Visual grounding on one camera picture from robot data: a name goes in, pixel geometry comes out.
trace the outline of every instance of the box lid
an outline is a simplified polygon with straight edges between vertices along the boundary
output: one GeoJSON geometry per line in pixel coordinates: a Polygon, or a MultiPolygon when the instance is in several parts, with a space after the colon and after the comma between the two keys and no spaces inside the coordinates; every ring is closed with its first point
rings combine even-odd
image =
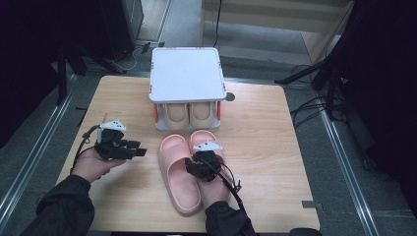
{"type": "Polygon", "coordinates": [[[155,48],[149,99],[154,103],[217,101],[226,97],[217,49],[155,48]]]}

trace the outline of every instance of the black jacket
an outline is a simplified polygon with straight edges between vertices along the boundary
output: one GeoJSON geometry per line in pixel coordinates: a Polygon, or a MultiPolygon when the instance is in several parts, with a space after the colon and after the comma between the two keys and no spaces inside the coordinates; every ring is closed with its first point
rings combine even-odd
{"type": "MultiPolygon", "coordinates": [[[[28,235],[86,235],[94,219],[89,198],[89,181],[70,175],[39,202],[37,218],[25,229],[28,235]]],[[[211,235],[256,235],[251,219],[227,202],[217,202],[206,209],[206,230],[211,235]]]]}

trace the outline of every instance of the metal rail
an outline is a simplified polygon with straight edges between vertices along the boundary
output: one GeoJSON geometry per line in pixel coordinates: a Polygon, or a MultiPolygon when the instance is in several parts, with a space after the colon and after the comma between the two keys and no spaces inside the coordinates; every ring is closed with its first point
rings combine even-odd
{"type": "Polygon", "coordinates": [[[365,233],[367,236],[379,236],[381,234],[369,209],[368,202],[361,190],[360,184],[353,172],[352,166],[350,165],[349,158],[344,150],[337,130],[334,127],[334,124],[328,119],[326,112],[322,111],[321,114],[343,173],[344,180],[346,181],[347,188],[349,189],[350,196],[352,197],[353,204],[356,207],[356,211],[358,212],[365,233]]]}
{"type": "Polygon", "coordinates": [[[27,160],[16,176],[12,186],[9,188],[9,191],[2,199],[0,204],[0,235],[6,227],[6,223],[9,220],[10,215],[15,209],[16,204],[18,203],[22,193],[25,190],[25,187],[28,185],[31,175],[39,164],[39,161],[42,158],[42,155],[46,150],[49,141],[51,140],[56,128],[58,127],[58,124],[60,123],[65,111],[67,110],[68,104],[73,97],[74,86],[77,81],[77,77],[73,75],[68,84],[69,92],[67,97],[65,97],[60,106],[55,107],[48,122],[43,128],[42,133],[30,151],[27,160]]]}

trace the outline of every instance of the floor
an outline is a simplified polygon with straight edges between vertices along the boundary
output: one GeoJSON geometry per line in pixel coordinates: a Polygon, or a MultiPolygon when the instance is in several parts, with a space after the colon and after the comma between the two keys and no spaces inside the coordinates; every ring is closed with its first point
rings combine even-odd
{"type": "MultiPolygon", "coordinates": [[[[145,21],[138,45],[147,42],[153,46],[161,42],[164,46],[201,45],[201,1],[142,2],[145,21]]],[[[213,44],[213,25],[212,22],[205,22],[204,46],[213,44]]],[[[226,80],[238,83],[274,86],[273,80],[284,79],[311,65],[298,31],[221,24],[216,48],[226,80]]],[[[151,51],[140,51],[124,61],[115,62],[118,66],[133,68],[127,71],[127,76],[149,75],[151,51]]],[[[6,217],[2,216],[1,235],[17,235],[22,232],[25,225],[34,218],[36,200],[55,184],[55,176],[60,172],[66,153],[77,134],[76,126],[83,117],[84,111],[80,107],[89,106],[99,78],[106,74],[103,68],[89,59],[86,59],[86,63],[88,74],[84,78],[74,77],[70,82],[75,92],[70,93],[71,99],[65,104],[66,107],[54,106],[54,91],[0,150],[0,161],[7,163],[0,166],[1,196],[6,196],[10,186],[14,186],[26,161],[33,159],[32,166],[24,169],[31,178],[25,183],[26,187],[17,193],[19,200],[13,202],[16,203],[12,206],[13,212],[6,217]],[[58,124],[48,122],[50,114],[59,118],[58,124]],[[46,142],[38,153],[32,153],[33,147],[42,147],[36,141],[38,137],[43,137],[45,130],[52,135],[43,139],[46,142]]],[[[303,82],[284,87],[290,110],[316,97],[317,92],[326,94],[325,89],[311,90],[309,80],[307,77],[302,79],[303,82]]],[[[302,112],[297,120],[307,118],[316,111],[302,112]]],[[[350,132],[349,124],[331,123],[326,115],[318,114],[295,131],[323,235],[417,235],[416,219],[398,185],[386,174],[370,172],[364,168],[362,151],[350,132]]],[[[109,233],[90,232],[89,235],[104,236],[109,233]]]]}

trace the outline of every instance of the motion capture device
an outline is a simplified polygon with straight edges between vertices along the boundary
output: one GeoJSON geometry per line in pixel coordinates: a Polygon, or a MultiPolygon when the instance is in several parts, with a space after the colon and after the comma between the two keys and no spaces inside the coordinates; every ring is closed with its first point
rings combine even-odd
{"type": "Polygon", "coordinates": [[[147,153],[145,148],[139,148],[141,142],[122,140],[124,137],[122,131],[126,131],[127,129],[120,120],[102,123],[92,126],[83,134],[83,141],[77,150],[71,172],[73,172],[74,166],[82,153],[81,149],[83,145],[90,143],[89,136],[95,130],[97,130],[97,140],[93,148],[103,160],[132,159],[134,156],[145,156],[147,153]]]}
{"type": "Polygon", "coordinates": [[[212,181],[217,176],[221,178],[223,184],[236,199],[239,208],[246,214],[243,202],[237,195],[240,189],[242,189],[240,180],[236,185],[231,170],[220,162],[219,156],[214,152],[217,149],[223,149],[223,146],[211,141],[206,141],[200,145],[193,146],[193,149],[197,152],[193,154],[191,158],[185,158],[187,172],[208,182],[212,181]]]}

